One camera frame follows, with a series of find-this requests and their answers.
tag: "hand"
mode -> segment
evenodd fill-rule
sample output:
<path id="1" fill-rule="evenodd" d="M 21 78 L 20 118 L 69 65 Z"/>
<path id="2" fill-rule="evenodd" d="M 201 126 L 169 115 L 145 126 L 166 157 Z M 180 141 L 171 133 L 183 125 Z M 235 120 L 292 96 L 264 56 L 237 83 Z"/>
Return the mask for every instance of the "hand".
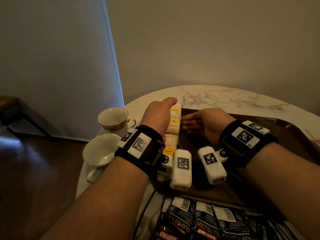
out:
<path id="1" fill-rule="evenodd" d="M 218 145 L 222 131 L 236 119 L 220 108 L 206 108 L 184 117 L 182 129 L 188 134 L 207 138 Z"/>
<path id="2" fill-rule="evenodd" d="M 153 101 L 144 112 L 141 124 L 156 130 L 166 141 L 165 132 L 170 123 L 170 109 L 177 103 L 176 97 L 167 97 L 162 101 Z"/>

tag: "forearm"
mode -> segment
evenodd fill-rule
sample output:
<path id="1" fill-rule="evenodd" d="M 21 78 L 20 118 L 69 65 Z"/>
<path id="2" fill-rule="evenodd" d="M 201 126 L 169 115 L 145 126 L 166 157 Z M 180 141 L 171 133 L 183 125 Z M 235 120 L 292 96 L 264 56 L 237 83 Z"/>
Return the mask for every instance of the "forearm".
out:
<path id="1" fill-rule="evenodd" d="M 115 157 L 42 239 L 128 239 L 148 176 Z"/>
<path id="2" fill-rule="evenodd" d="M 264 193 L 307 238 L 318 239 L 320 167 L 271 143 L 246 167 Z"/>

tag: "cup handle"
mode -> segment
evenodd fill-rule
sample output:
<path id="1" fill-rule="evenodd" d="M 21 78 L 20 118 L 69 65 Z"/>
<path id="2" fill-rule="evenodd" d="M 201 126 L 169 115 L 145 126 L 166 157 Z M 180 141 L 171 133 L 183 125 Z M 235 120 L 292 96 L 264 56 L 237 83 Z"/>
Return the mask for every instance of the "cup handle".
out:
<path id="1" fill-rule="evenodd" d="M 91 171 L 90 171 L 90 173 L 88 174 L 88 177 L 87 177 L 87 182 L 89 183 L 89 184 L 92 184 L 94 181 L 95 181 L 95 179 L 97 178 L 97 177 L 95 177 L 94 179 L 92 178 L 92 176 L 96 173 L 96 172 L 98 172 L 98 171 L 100 171 L 99 172 L 99 175 L 102 173 L 102 169 L 92 169 Z"/>
<path id="2" fill-rule="evenodd" d="M 127 122 L 129 123 L 130 120 L 134 121 L 134 125 L 131 126 L 129 129 L 134 128 L 137 124 L 136 120 L 133 120 L 133 119 L 128 119 Z"/>

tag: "brown tray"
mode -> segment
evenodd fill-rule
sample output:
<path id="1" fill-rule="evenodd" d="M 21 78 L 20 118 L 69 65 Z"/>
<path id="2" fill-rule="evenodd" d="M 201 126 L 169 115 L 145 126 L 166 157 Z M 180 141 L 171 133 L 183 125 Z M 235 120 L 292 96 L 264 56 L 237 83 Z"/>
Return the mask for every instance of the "brown tray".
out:
<path id="1" fill-rule="evenodd" d="M 196 111 L 197 110 L 194 109 L 182 108 L 181 116 L 185 116 Z M 279 139 L 279 144 L 284 148 L 319 165 L 319 151 L 295 125 L 275 118 L 240 114 L 230 115 L 238 120 L 250 120 L 270 129 L 272 134 Z M 179 195 L 182 197 L 203 199 L 212 203 L 247 210 L 258 210 L 260 205 L 263 205 L 264 208 L 268 206 L 267 208 L 269 209 L 275 209 L 274 205 L 261 193 L 259 187 L 254 184 L 253 179 L 250 178 L 244 169 L 226 169 L 228 172 L 240 177 L 244 183 L 240 183 L 234 175 L 228 174 L 227 182 L 218 185 L 209 184 L 203 165 L 197 154 L 198 149 L 205 146 L 212 146 L 208 140 L 205 138 L 190 136 L 186 131 L 180 130 L 179 145 L 181 145 L 181 149 L 188 150 L 192 155 L 192 186 L 187 191 L 179 191 L 172 190 L 169 184 L 165 184 L 159 188 L 159 192 L 166 195 Z M 214 149 L 217 151 L 221 148 L 214 146 Z M 151 182 L 155 187 L 159 184 L 155 177 L 151 179 Z"/>

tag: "marble tabletop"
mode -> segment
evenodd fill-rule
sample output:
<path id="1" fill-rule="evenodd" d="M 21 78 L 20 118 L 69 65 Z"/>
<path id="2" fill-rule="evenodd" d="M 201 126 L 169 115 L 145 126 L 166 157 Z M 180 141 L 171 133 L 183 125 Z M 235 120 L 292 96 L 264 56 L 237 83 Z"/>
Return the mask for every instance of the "marble tabletop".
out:
<path id="1" fill-rule="evenodd" d="M 127 104 L 124 108 L 129 111 L 129 118 L 135 119 L 138 124 L 150 102 L 161 101 L 166 97 L 178 98 L 178 102 L 181 103 L 182 108 L 187 109 L 222 108 L 226 112 L 232 114 L 282 119 L 296 125 L 303 133 L 306 134 L 307 137 L 310 138 L 310 135 L 306 130 L 308 130 L 313 137 L 320 138 L 320 117 L 283 101 L 235 88 L 209 85 L 171 87 L 139 97 Z M 98 135 L 103 133 L 105 133 L 105 130 L 101 128 Z M 92 166 L 89 166 L 86 163 L 83 164 L 79 177 L 76 198 L 78 198 L 90 185 L 87 183 L 87 175 L 92 169 Z M 153 187 L 149 184 L 143 197 L 139 210 L 140 212 L 152 191 Z M 154 199 L 148 207 L 151 208 L 150 215 L 154 213 L 154 210 L 152 210 L 153 206 L 160 207 L 160 198 L 160 195 L 154 195 Z"/>

